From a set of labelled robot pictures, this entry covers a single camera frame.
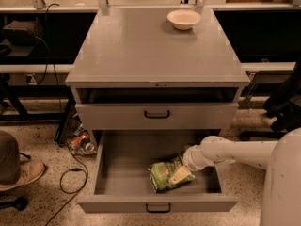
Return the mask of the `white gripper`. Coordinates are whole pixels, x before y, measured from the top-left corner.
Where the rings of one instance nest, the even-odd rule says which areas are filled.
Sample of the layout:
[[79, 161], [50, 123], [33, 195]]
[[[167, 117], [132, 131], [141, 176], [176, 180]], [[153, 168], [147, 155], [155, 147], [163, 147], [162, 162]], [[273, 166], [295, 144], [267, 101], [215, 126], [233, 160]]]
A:
[[184, 166], [177, 168], [168, 181], [175, 185], [191, 175], [191, 171], [201, 171], [207, 167], [214, 167], [223, 164], [232, 164], [235, 160], [226, 157], [224, 146], [230, 141], [218, 136], [208, 136], [199, 145], [188, 147], [183, 156]]

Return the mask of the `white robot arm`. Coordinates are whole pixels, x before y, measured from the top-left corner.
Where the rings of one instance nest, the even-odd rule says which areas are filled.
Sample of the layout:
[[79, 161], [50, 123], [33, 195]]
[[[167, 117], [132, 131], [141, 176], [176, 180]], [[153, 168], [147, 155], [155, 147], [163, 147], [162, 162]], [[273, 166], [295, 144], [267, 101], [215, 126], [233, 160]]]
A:
[[232, 141], [208, 136], [185, 150], [169, 181], [230, 161], [266, 171], [260, 226], [301, 226], [301, 129], [278, 141]]

